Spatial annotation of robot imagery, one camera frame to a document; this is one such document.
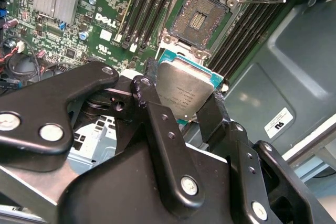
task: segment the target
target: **black plastic bracket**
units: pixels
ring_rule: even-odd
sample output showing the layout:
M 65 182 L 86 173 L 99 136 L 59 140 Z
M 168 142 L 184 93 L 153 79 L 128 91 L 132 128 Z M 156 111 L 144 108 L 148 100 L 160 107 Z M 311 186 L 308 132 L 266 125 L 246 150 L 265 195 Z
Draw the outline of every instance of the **black plastic bracket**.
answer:
M 161 105 L 155 85 L 147 77 L 136 76 L 131 90 L 137 108 L 134 121 L 145 129 L 161 201 L 171 213 L 189 217 L 202 206 L 205 189 L 175 117 L 170 108 Z M 137 141 L 133 138 L 130 145 Z M 183 178 L 195 183 L 194 195 L 183 189 Z
M 335 223 L 271 144 L 258 141 L 253 148 L 261 158 L 270 206 L 282 223 Z
M 2 127 L 0 131 L 0 163 L 36 172 L 60 168 L 73 142 L 68 104 L 113 87 L 118 78 L 118 73 L 108 65 L 92 62 L 1 96 L 0 124 L 13 123 L 4 116 L 9 114 L 18 125 L 11 130 Z M 42 138 L 41 129 L 46 125 L 56 126 L 57 134 L 61 130 L 61 138 Z
M 249 146 L 245 129 L 230 121 L 224 99 L 216 96 L 210 96 L 197 113 L 197 119 L 209 151 L 229 162 L 233 220 L 236 223 L 281 223 L 270 209 L 258 154 Z

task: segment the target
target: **black cable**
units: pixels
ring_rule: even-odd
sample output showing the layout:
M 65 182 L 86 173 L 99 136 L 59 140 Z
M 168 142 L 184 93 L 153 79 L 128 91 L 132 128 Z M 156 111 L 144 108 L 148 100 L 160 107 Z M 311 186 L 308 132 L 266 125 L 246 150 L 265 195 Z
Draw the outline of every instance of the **black cable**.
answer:
M 46 66 L 44 68 L 44 70 L 42 71 L 42 73 L 45 73 L 48 69 L 52 68 L 52 67 L 56 67 L 56 66 L 59 66 L 59 65 L 68 65 L 70 67 L 73 67 L 73 68 L 76 68 L 77 66 L 74 65 L 74 64 L 71 64 L 71 63 L 67 63 L 67 62 L 57 62 L 57 63 L 53 63 L 53 64 L 50 64 L 48 66 Z
M 336 174 L 336 172 L 333 172 L 333 173 L 331 173 L 331 174 L 327 174 L 327 175 L 323 175 L 323 176 L 314 176 L 313 178 L 327 178 L 327 177 L 330 177 L 330 176 L 332 176 L 332 175 L 335 175 Z
M 25 40 L 24 38 L 21 38 L 20 36 L 16 36 L 16 35 L 11 35 L 11 36 L 8 36 L 6 38 L 3 39 L 3 41 L 0 43 L 0 48 L 3 52 L 3 47 L 4 47 L 4 43 L 10 39 L 16 39 L 16 40 L 21 40 L 22 42 L 24 42 L 27 47 L 29 48 L 31 54 L 33 55 L 33 59 L 34 59 L 34 66 L 35 66 L 35 70 L 34 71 L 28 71 L 28 72 L 17 72 L 14 70 L 14 67 L 11 65 L 11 59 L 12 57 L 9 59 L 9 61 L 7 62 L 7 69 L 9 72 L 11 72 L 15 77 L 29 77 L 30 79 L 35 77 L 35 76 L 38 76 L 38 81 L 41 80 L 41 73 L 40 73 L 40 66 L 39 66 L 39 63 L 37 61 L 37 57 L 36 57 L 36 54 L 35 54 L 35 51 L 33 49 L 33 47 L 29 44 L 29 42 L 27 40 Z

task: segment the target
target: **screw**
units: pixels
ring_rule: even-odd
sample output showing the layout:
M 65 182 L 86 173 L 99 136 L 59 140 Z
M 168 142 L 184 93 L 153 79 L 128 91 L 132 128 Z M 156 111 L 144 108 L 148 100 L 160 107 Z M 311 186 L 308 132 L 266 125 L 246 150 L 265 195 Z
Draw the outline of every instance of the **screw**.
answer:
M 261 220 L 267 220 L 267 213 L 265 208 L 259 202 L 252 202 L 252 209 L 256 216 Z
M 170 38 L 169 35 L 164 36 L 164 42 L 166 42 L 168 44 L 171 42 L 171 38 Z
M 63 130 L 55 124 L 47 124 L 40 129 L 40 136 L 47 141 L 58 141 L 63 137 Z
M 181 186 L 182 189 L 189 195 L 196 195 L 198 192 L 196 182 L 187 176 L 181 178 Z
M 0 114 L 0 131 L 11 131 L 21 123 L 20 118 L 13 114 Z
M 272 147 L 269 144 L 265 143 L 264 146 L 265 146 L 266 150 L 268 150 L 269 152 L 272 151 Z
M 114 106 L 116 111 L 122 111 L 124 109 L 125 104 L 123 102 L 117 102 Z
M 241 127 L 239 124 L 236 124 L 236 126 L 239 131 L 244 131 L 243 127 Z
M 144 77 L 144 78 L 141 78 L 141 82 L 144 83 L 144 84 L 146 84 L 147 86 L 150 86 L 150 85 L 151 85 L 149 79 L 147 79 L 147 78 L 145 78 L 145 77 Z
M 102 70 L 104 73 L 107 73 L 107 74 L 113 74 L 112 68 L 109 68 L 109 67 L 103 67 L 101 70 Z
M 97 0 L 89 0 L 90 5 L 95 5 L 97 3 Z

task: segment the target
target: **cable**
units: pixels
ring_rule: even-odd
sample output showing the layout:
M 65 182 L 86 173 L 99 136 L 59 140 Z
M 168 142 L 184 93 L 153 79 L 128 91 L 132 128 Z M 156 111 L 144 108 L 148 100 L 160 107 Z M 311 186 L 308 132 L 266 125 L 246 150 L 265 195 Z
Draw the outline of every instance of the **cable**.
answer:
M 248 0 L 240 1 L 240 4 L 284 4 L 287 0 Z
M 77 67 L 76 65 L 71 64 L 71 63 L 67 63 L 67 62 L 57 62 L 57 63 L 53 63 L 53 64 L 50 64 L 50 65 L 44 67 L 43 70 L 41 71 L 41 74 L 45 73 L 45 72 L 46 72 L 47 70 L 49 70 L 50 68 L 52 68 L 52 67 L 56 67 L 56 66 L 58 66 L 58 65 L 68 65 L 68 66 L 70 66 L 70 67 L 72 67 L 72 68 L 76 68 L 76 67 Z
M 0 49 L 3 51 L 3 47 L 4 47 L 4 43 L 10 39 L 16 39 L 16 40 L 21 40 L 23 41 L 27 47 L 29 48 L 32 56 L 33 56 L 33 59 L 34 59 L 34 66 L 35 66 L 35 70 L 34 71 L 28 71 L 28 72 L 17 72 L 14 70 L 14 66 L 11 65 L 11 60 L 12 60 L 12 57 L 10 57 L 9 61 L 7 62 L 7 69 L 9 72 L 11 72 L 14 76 L 16 77 L 28 77 L 28 78 L 33 78 L 35 76 L 38 77 L 38 81 L 41 80 L 41 73 L 40 73 L 40 66 L 39 66 L 39 63 L 37 61 L 37 57 L 36 57 L 36 54 L 35 54 L 35 51 L 33 49 L 33 47 L 29 44 L 29 42 L 23 38 L 21 38 L 20 36 L 16 36 L 16 35 L 11 35 L 11 36 L 8 36 L 6 38 L 4 38 L 4 40 L 0 43 Z
M 327 175 L 323 175 L 323 176 L 314 176 L 313 178 L 327 178 L 327 177 L 330 177 L 330 176 L 332 176 L 332 175 L 335 175 L 336 174 L 336 172 L 333 172 L 333 173 L 331 173 L 331 174 L 327 174 Z

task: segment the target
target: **dell logo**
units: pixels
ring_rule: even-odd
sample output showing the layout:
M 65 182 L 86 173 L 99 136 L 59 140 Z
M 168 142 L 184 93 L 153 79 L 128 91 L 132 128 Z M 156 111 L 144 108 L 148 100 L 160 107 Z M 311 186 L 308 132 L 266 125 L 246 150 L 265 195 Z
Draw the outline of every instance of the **dell logo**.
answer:
M 102 16 L 100 13 L 96 14 L 96 20 L 102 21 L 104 24 L 107 24 L 108 26 L 112 26 L 112 20 L 110 18 L 107 18 L 105 16 Z

